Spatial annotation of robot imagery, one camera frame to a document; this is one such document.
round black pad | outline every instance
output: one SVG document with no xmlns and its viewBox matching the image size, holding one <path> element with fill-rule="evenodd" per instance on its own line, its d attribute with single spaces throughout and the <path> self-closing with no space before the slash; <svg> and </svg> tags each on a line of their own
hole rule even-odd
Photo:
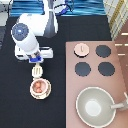
<svg viewBox="0 0 128 128">
<path fill-rule="evenodd" d="M 96 48 L 96 54 L 100 57 L 106 58 L 111 54 L 111 49 L 106 45 L 99 45 Z"/>
<path fill-rule="evenodd" d="M 79 76 L 87 76 L 91 71 L 89 64 L 86 62 L 79 62 L 75 66 L 75 72 Z"/>
<path fill-rule="evenodd" d="M 115 72 L 114 66 L 109 62 L 100 63 L 98 70 L 103 76 L 112 76 Z"/>
</svg>

white cup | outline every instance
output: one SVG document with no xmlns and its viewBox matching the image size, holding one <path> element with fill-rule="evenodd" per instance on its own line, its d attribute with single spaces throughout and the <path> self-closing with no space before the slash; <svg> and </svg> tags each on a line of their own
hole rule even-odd
<svg viewBox="0 0 128 128">
<path fill-rule="evenodd" d="M 36 83 L 39 82 L 40 85 L 41 85 L 41 90 L 42 92 L 41 93 L 37 93 L 36 92 Z M 46 97 L 49 96 L 49 94 L 51 93 L 51 84 L 48 80 L 46 79 L 43 79 L 43 78 L 39 78 L 39 79 L 36 79 L 34 80 L 32 83 L 31 83 L 31 86 L 30 86 L 30 93 L 31 95 L 36 98 L 36 99 L 45 99 Z"/>
</svg>

blue floor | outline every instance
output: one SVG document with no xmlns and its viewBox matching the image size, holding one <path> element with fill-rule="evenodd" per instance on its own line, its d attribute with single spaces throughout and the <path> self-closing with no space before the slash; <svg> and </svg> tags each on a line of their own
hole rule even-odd
<svg viewBox="0 0 128 128">
<path fill-rule="evenodd" d="M 14 0 L 10 16 L 20 16 L 22 13 L 44 14 L 43 3 L 38 0 Z M 74 0 L 74 10 L 62 16 L 106 15 L 103 0 Z"/>
</svg>

mug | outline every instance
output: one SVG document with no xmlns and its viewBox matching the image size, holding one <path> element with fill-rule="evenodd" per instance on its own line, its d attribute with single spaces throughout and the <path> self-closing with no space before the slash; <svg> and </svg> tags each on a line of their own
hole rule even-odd
<svg viewBox="0 0 128 128">
<path fill-rule="evenodd" d="M 42 92 L 36 92 L 36 89 L 37 89 L 36 84 L 37 83 L 40 84 L 40 89 L 42 90 Z M 30 93 L 36 99 L 45 99 L 51 93 L 51 84 L 48 80 L 43 79 L 43 78 L 35 79 L 31 83 Z"/>
</svg>

gray bowl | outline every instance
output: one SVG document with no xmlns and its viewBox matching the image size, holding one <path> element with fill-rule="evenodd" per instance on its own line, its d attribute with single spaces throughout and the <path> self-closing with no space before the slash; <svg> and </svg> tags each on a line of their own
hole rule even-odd
<svg viewBox="0 0 128 128">
<path fill-rule="evenodd" d="M 114 100 L 99 87 L 88 87 L 80 92 L 76 110 L 81 120 L 91 127 L 106 127 L 114 119 L 116 109 L 111 109 Z"/>
</svg>

